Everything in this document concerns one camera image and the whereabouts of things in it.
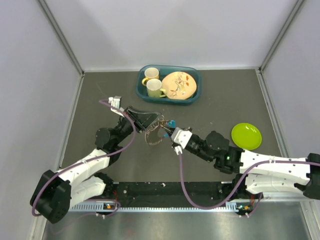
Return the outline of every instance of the teal bin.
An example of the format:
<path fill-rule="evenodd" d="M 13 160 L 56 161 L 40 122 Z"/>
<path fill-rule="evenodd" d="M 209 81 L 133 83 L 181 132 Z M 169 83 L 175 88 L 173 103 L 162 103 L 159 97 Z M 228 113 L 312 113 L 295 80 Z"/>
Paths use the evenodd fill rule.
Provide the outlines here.
<path fill-rule="evenodd" d="M 145 70 L 147 68 L 157 68 L 160 72 L 159 79 L 162 81 L 165 76 L 173 72 L 185 72 L 190 74 L 196 82 L 196 91 L 188 99 L 170 99 L 167 97 L 150 97 L 147 93 L 147 88 L 142 84 L 142 80 L 145 78 Z M 170 105 L 182 105 L 187 106 L 197 101 L 201 95 L 202 90 L 202 78 L 200 72 L 192 67 L 186 66 L 166 66 L 166 65 L 147 65 L 140 69 L 135 85 L 135 93 L 144 101 L 153 104 L 170 104 Z"/>

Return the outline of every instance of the wall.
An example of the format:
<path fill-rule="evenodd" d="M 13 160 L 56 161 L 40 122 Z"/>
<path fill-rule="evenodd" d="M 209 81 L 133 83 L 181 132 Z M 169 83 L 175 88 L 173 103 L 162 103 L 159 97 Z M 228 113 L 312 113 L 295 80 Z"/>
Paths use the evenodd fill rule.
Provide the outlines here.
<path fill-rule="evenodd" d="M 46 0 L 86 71 L 259 67 L 294 0 Z"/>
<path fill-rule="evenodd" d="M 320 154 L 319 9 L 306 1 L 264 73 L 293 157 Z"/>
<path fill-rule="evenodd" d="M 79 82 L 35 0 L 0 8 L 0 233 L 27 239 L 30 198 L 59 151 Z"/>

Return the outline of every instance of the cream mug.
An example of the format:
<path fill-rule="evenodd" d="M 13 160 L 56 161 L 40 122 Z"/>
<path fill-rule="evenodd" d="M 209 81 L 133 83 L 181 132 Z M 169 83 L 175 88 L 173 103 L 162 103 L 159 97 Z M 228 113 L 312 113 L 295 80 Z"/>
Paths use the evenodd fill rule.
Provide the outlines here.
<path fill-rule="evenodd" d="M 147 86 L 146 82 L 150 79 L 159 79 L 159 70 L 155 67 L 149 67 L 144 71 L 145 78 L 142 79 L 142 85 Z"/>
<path fill-rule="evenodd" d="M 162 82 L 159 79 L 152 78 L 146 82 L 146 90 L 148 96 L 152 98 L 164 98 L 167 96 L 167 91 L 161 88 Z"/>

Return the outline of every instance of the lime green plate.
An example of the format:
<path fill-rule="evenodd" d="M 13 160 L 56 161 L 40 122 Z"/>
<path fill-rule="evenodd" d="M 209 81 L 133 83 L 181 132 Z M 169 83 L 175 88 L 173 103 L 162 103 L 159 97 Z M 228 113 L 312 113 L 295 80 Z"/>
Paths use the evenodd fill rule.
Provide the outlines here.
<path fill-rule="evenodd" d="M 260 146 L 262 136 L 258 128 L 250 123 L 239 123 L 231 131 L 231 137 L 239 148 L 254 150 Z"/>

